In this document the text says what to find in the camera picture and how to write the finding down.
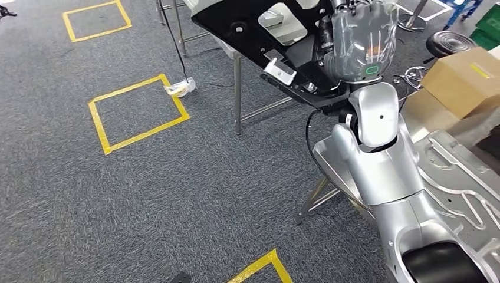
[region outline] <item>round stool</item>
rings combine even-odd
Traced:
[[[437,58],[477,47],[476,43],[469,37],[452,31],[438,31],[434,33],[427,39],[425,46]]]

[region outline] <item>metal pole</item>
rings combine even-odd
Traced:
[[[425,4],[427,4],[428,0],[421,0],[415,8],[413,14],[401,14],[397,18],[397,26],[405,31],[410,32],[421,32],[425,29],[427,23],[419,17],[420,13],[423,10]]]
[[[182,7],[182,6],[186,6],[186,3],[177,4],[177,7]],[[164,10],[170,10],[171,8],[172,8],[172,5],[163,6]]]
[[[257,109],[257,110],[255,110],[253,112],[250,112],[248,114],[243,115],[241,117],[241,120],[245,121],[248,118],[252,118],[253,116],[257,116],[257,115],[259,115],[259,114],[261,114],[263,112],[266,112],[266,111],[268,111],[270,109],[273,109],[276,106],[280,106],[280,105],[282,105],[282,104],[284,104],[286,102],[289,102],[290,100],[292,100],[291,97],[287,97],[287,98],[283,98],[282,100],[278,100],[278,101],[276,101],[274,103],[271,103],[271,104],[269,104],[267,106],[264,106],[263,108]]]
[[[421,0],[420,3],[418,4],[417,8],[415,8],[415,11],[413,12],[413,15],[408,19],[406,22],[406,27],[409,28],[413,25],[413,22],[415,22],[415,19],[420,15],[420,13],[423,10],[423,7],[425,4],[427,4],[428,0]]]
[[[316,199],[319,197],[321,192],[325,189],[325,187],[328,185],[328,179],[326,177],[322,177],[314,190],[307,196],[307,200],[305,201],[304,205],[302,206],[302,209],[298,213],[297,217],[295,218],[295,223],[300,224],[304,220],[304,218],[307,216],[307,213],[312,210],[312,207],[315,204]]]
[[[184,39],[182,37],[182,27],[180,26],[179,10],[177,8],[177,0],[172,0],[172,9],[173,9],[173,13],[175,14],[175,18],[177,19],[177,29],[179,30],[180,53],[183,56],[186,56],[186,46],[184,45]]]
[[[160,16],[160,22],[162,25],[165,25],[165,19],[163,18],[162,6],[160,5],[160,1],[156,0],[156,10],[158,11],[158,16]]]
[[[235,129],[236,134],[241,134],[241,56],[234,57],[234,73],[235,73]]]
[[[201,34],[194,35],[192,37],[186,37],[186,38],[184,38],[184,42],[188,42],[188,41],[191,41],[191,40],[197,40],[198,38],[205,37],[205,36],[207,36],[209,34],[210,34],[210,32],[202,32]]]

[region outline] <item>wire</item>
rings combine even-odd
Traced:
[[[232,85],[222,85],[222,84],[212,84],[212,83],[205,83],[206,85],[211,85],[211,86],[214,86],[214,87],[223,87],[223,88],[228,88],[228,87],[233,87],[234,84]]]
[[[393,75],[393,77],[401,78],[406,83],[406,94],[404,95],[403,102],[401,103],[401,105],[399,105],[399,113],[401,113],[401,110],[403,110],[403,106],[406,103],[406,100],[408,99],[408,96],[410,95],[410,89],[408,88],[409,82],[406,81],[407,78],[405,78],[403,75]]]
[[[222,50],[222,47],[215,47],[215,48],[203,50],[202,52],[196,54],[195,56],[202,55],[202,54],[205,54],[205,53],[208,53],[208,52],[211,52],[211,51],[215,51],[215,50]]]
[[[186,66],[184,65],[184,60],[182,60],[182,56],[179,52],[179,47],[177,46],[177,42],[175,41],[175,37],[173,36],[172,29],[170,28],[169,19],[167,19],[167,14],[165,14],[165,10],[163,9],[162,0],[159,0],[159,2],[160,2],[160,7],[162,9],[163,17],[165,19],[165,24],[167,24],[167,27],[168,27],[169,32],[170,32],[170,36],[172,37],[173,45],[175,46],[175,50],[177,51],[177,55],[179,56],[180,64],[182,65],[182,73],[184,74],[184,79],[187,80],[188,75],[186,75]]]
[[[311,143],[309,142],[309,125],[311,124],[312,117],[314,115],[318,114],[318,113],[321,113],[321,111],[314,110],[313,112],[311,112],[311,114],[309,114],[309,117],[307,117],[307,122],[305,124],[305,142],[307,143],[307,150],[309,151],[309,154],[311,155],[312,159],[314,160],[314,163],[316,163],[316,166],[318,166],[318,168],[320,169],[321,173],[325,176],[325,178],[327,178],[327,180],[332,185],[334,185],[336,188],[338,188],[338,190],[341,191],[352,202],[356,203],[361,208],[363,208],[363,209],[365,209],[367,211],[370,211],[370,209],[366,205],[362,204],[359,200],[357,200],[356,198],[350,196],[349,194],[347,194],[346,192],[344,192],[343,190],[341,190],[340,187],[337,186],[337,184],[335,182],[333,182],[333,180],[330,179],[329,175],[325,172],[325,170],[323,170],[323,168],[321,167],[320,163],[318,162],[318,160],[314,156],[313,148],[311,147]]]

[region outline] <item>cardboard box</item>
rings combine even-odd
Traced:
[[[422,86],[458,118],[500,106],[500,60],[481,47],[438,59]]]
[[[500,124],[500,107],[459,119],[425,89],[408,97],[402,114],[413,142],[445,130],[467,148],[488,137]]]
[[[460,121],[425,89],[408,97],[403,108],[403,117],[410,131],[426,129],[429,133],[447,130]]]

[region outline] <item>floor marking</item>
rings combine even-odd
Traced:
[[[120,10],[121,16],[125,20],[125,25],[123,27],[117,28],[117,29],[112,29],[110,31],[100,32],[98,34],[88,35],[86,37],[76,38],[75,32],[73,31],[73,27],[71,26],[69,14],[78,13],[81,11],[86,11],[86,10],[95,9],[95,8],[99,8],[102,6],[113,5],[113,4],[116,4],[116,6],[118,7],[118,10]],[[90,6],[90,7],[85,7],[85,8],[80,8],[80,9],[64,12],[64,13],[62,13],[62,19],[64,20],[64,24],[66,25],[66,29],[68,30],[68,35],[70,36],[71,42],[79,42],[79,41],[89,40],[90,38],[95,38],[95,37],[100,37],[100,36],[107,35],[107,34],[112,34],[114,32],[121,31],[121,30],[124,30],[126,28],[132,27],[132,23],[130,21],[130,18],[127,15],[127,13],[125,12],[125,9],[123,9],[123,6],[121,5],[120,0],[106,2],[106,3],[97,4],[97,5]]]
[[[288,275],[288,272],[279,260],[278,254],[276,254],[276,249],[268,252],[262,258],[257,259],[253,264],[250,264],[247,268],[240,272],[240,274],[229,280],[228,283],[241,283],[268,264],[272,264],[272,266],[274,266],[274,269],[276,269],[276,272],[283,283],[292,283],[292,278],[290,278],[290,275]]]
[[[421,18],[422,20],[424,20],[424,21],[426,21],[426,22],[430,21],[430,20],[431,20],[431,19],[433,19],[433,18],[436,18],[436,17],[437,17],[437,16],[439,16],[439,15],[442,15],[442,14],[444,14],[444,13],[448,12],[448,11],[453,10],[453,8],[452,8],[452,7],[450,7],[450,6],[446,5],[446,4],[444,4],[444,3],[443,3],[443,2],[441,2],[440,0],[432,0],[432,2],[434,2],[434,3],[438,4],[439,6],[443,7],[443,9],[442,9],[441,11],[439,11],[439,12],[437,12],[437,13],[433,14],[433,15],[430,15],[430,16],[426,17],[426,18],[424,18],[424,17],[422,17],[422,16],[419,16],[419,18]],[[403,7],[403,6],[399,5],[399,4],[396,4],[396,6],[398,6],[400,9],[402,9],[402,10],[406,11],[408,14],[413,15],[413,12],[412,12],[412,11],[410,11],[410,10],[408,10],[408,9],[406,9],[405,7]]]
[[[186,112],[186,109],[184,109],[184,106],[182,105],[182,102],[180,102],[180,99],[178,97],[170,96],[172,98],[173,102],[175,103],[177,110],[180,113],[180,117],[178,117],[172,121],[169,121],[165,124],[161,124],[155,128],[152,128],[151,130],[149,130],[145,133],[138,134],[134,137],[131,137],[129,139],[121,141],[117,144],[114,144],[114,145],[109,144],[108,138],[106,136],[106,132],[104,131],[103,123],[102,123],[101,118],[99,117],[99,113],[97,111],[96,102],[113,97],[113,96],[117,96],[117,95],[122,94],[122,93],[126,93],[128,91],[134,90],[134,89],[139,88],[139,87],[143,87],[143,86],[145,86],[147,84],[151,84],[155,81],[162,81],[164,86],[170,86],[170,83],[169,83],[169,80],[167,79],[167,77],[164,74],[160,74],[157,77],[150,78],[149,80],[142,81],[140,83],[131,85],[130,87],[122,88],[121,90],[117,90],[117,91],[114,91],[112,93],[103,94],[102,96],[98,96],[98,97],[92,99],[88,103],[88,107],[90,109],[90,114],[92,115],[92,119],[94,120],[94,124],[96,125],[96,130],[97,130],[97,135],[99,137],[99,141],[101,142],[101,145],[103,147],[104,155],[108,155],[114,150],[121,149],[124,146],[128,146],[131,143],[135,143],[141,139],[145,139],[153,134],[158,133],[159,131],[162,131],[166,128],[172,127],[174,125],[179,124],[180,122],[183,122],[183,121],[186,121],[187,119],[189,119],[189,114]]]

